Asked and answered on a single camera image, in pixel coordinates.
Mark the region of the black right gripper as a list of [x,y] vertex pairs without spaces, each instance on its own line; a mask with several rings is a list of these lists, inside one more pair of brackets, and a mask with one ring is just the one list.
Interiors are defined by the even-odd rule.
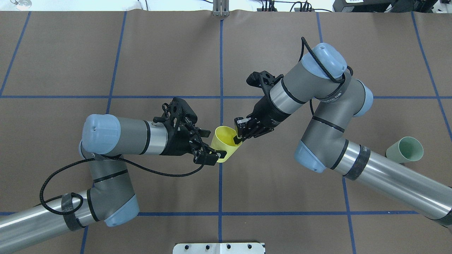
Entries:
[[253,112],[247,118],[234,118],[236,136],[235,144],[243,143],[250,137],[257,138],[276,128],[283,121],[283,112],[280,111],[269,96],[264,96],[255,104]]

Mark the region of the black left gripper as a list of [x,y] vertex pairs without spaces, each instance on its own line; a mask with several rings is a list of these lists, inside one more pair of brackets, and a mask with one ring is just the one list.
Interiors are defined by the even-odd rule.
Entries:
[[191,123],[187,123],[185,117],[165,120],[163,125],[167,130],[167,143],[164,150],[160,153],[162,156],[182,156],[184,154],[194,155],[193,162],[198,165],[214,166],[220,159],[227,155],[226,151],[217,151],[210,147],[202,150],[201,138],[210,136],[211,131],[201,129],[195,124],[197,118],[187,117]]

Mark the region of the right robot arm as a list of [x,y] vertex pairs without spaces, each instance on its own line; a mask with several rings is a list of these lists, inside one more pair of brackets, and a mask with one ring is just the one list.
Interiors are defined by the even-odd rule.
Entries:
[[272,132],[302,106],[318,100],[295,150],[298,163],[317,173],[332,169],[451,228],[451,187],[405,166],[423,157],[418,140],[403,137],[380,155],[346,138],[347,127],[369,111],[374,96],[333,46],[322,42],[311,48],[302,38],[298,63],[287,74],[255,71],[246,82],[264,95],[248,116],[234,119],[234,143]]

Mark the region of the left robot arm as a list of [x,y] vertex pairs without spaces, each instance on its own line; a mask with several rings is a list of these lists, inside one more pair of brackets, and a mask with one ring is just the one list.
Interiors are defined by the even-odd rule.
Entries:
[[152,121],[92,114],[87,117],[79,144],[81,161],[91,171],[93,186],[66,193],[1,219],[1,253],[12,253],[59,235],[104,221],[118,226],[140,211],[127,165],[140,168],[123,155],[194,155],[194,163],[215,165],[227,152],[213,149],[202,138],[209,130],[195,126],[195,114],[164,114]]

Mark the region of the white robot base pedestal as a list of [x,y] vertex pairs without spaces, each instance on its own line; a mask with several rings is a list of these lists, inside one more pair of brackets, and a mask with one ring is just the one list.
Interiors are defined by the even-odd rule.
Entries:
[[173,254],[265,254],[265,244],[239,243],[181,243],[176,244]]

